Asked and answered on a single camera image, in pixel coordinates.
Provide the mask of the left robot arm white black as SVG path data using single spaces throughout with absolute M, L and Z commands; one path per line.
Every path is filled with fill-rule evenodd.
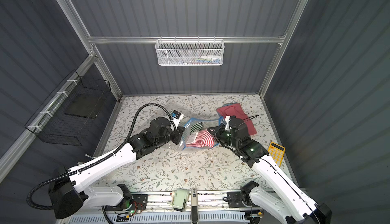
M 90 189 L 96 180 L 111 173 L 117 168 L 135 162 L 154 152 L 168 142 L 179 144 L 184 127 L 179 126 L 184 118 L 178 111 L 173 112 L 173 119 L 158 117 L 151 121 L 149 128 L 126 140 L 122 148 L 116 148 L 85 164 L 71 168 L 75 171 L 70 175 L 66 170 L 60 170 L 62 179 L 49 185 L 49 197 L 56 219 L 72 216 L 83 207 L 118 206 L 130 197 L 130 191 L 124 185 L 118 185 L 114 190 Z

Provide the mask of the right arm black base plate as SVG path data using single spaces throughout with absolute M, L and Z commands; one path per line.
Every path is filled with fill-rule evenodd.
M 257 205 L 253 204 L 249 197 L 249 193 L 247 192 L 227 192 L 223 200 L 228 203 L 230 208 L 258 207 Z

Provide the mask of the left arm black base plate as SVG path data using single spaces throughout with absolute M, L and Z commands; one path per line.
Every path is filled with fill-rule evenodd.
M 148 202 L 147 194 L 135 194 L 132 197 L 124 197 L 116 206 L 105 206 L 105 211 L 143 211 Z

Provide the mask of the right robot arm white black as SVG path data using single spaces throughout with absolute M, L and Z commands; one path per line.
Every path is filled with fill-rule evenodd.
M 275 163 L 261 143 L 253 140 L 244 120 L 227 116 L 224 124 L 207 131 L 222 147 L 231 150 L 242 162 L 271 186 L 274 197 L 255 181 L 240 188 L 245 206 L 258 206 L 282 224 L 329 224 L 332 211 L 326 204 L 318 204 L 304 193 Z

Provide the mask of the clear vacuum bag blue zipper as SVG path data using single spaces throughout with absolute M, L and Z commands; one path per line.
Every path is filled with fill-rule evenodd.
M 189 149 L 211 149 L 218 145 L 213 139 L 208 128 L 225 125 L 225 120 L 222 116 L 214 118 L 195 117 L 187 107 L 179 106 L 179 104 L 169 103 L 165 106 L 167 111 L 173 118 L 176 131 L 172 129 L 164 131 L 162 134 L 155 134 L 158 129 L 157 123 L 162 121 L 167 124 L 168 118 L 164 110 L 159 110 L 154 118 L 149 118 L 141 125 L 141 134 L 155 140 L 157 148 L 171 149 L 182 151 Z

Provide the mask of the red garment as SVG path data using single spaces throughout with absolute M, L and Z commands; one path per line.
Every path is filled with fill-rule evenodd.
M 245 124 L 248 127 L 248 132 L 251 136 L 257 134 L 255 126 L 249 116 L 243 111 L 241 105 L 239 103 L 222 106 L 216 109 L 217 113 L 222 116 L 235 116 L 236 118 L 245 120 Z

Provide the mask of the blue tank top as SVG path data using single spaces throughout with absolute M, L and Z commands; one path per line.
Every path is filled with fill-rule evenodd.
M 231 105 L 234 105 L 234 104 L 237 104 L 237 103 L 226 103 L 226 104 L 223 104 L 222 107 L 231 106 Z

